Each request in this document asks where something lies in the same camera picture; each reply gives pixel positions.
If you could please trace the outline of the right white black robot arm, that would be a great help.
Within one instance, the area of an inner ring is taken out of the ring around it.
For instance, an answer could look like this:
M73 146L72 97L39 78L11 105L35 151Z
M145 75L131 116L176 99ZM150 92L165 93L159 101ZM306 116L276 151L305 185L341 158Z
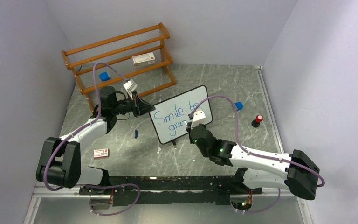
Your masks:
M190 143L215 164L247 169L233 180L236 192L274 188L288 190L301 199L315 199L320 169L305 152L280 154L246 148L214 137L202 124L187 127L186 131Z

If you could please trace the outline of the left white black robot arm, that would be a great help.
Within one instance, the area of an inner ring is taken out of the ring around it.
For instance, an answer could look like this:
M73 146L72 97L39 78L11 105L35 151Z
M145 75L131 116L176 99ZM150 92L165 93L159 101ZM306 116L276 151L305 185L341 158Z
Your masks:
M56 186L55 190L88 185L98 194L109 191L108 171L83 166L81 151L109 133L119 114L132 113L134 117L138 117L155 110L155 107L143 101L136 91L123 100L117 100L117 93L112 86L101 88L100 103L85 124L67 135L59 138L49 137L44 141L36 170L37 181L46 182L49 190L52 190L52 185Z

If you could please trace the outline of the white whiteboard black frame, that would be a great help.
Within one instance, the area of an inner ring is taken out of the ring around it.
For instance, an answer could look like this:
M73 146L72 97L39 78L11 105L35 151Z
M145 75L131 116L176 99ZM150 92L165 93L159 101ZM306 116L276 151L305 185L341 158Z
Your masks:
M149 116L159 142L166 144L186 135L185 123L191 121L189 114L207 97L207 87L200 85L155 104Z

